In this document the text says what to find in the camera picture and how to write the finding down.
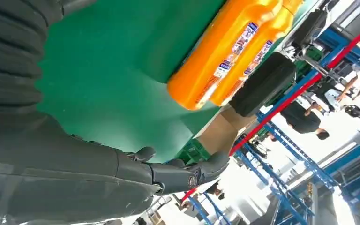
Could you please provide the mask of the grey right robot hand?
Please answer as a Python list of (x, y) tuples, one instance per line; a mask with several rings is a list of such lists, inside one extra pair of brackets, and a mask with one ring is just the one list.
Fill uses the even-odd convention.
[(154, 196), (189, 191), (228, 166), (224, 152), (185, 165), (150, 163), (67, 134), (37, 109), (49, 27), (90, 0), (0, 0), (0, 225), (99, 224), (143, 213)]

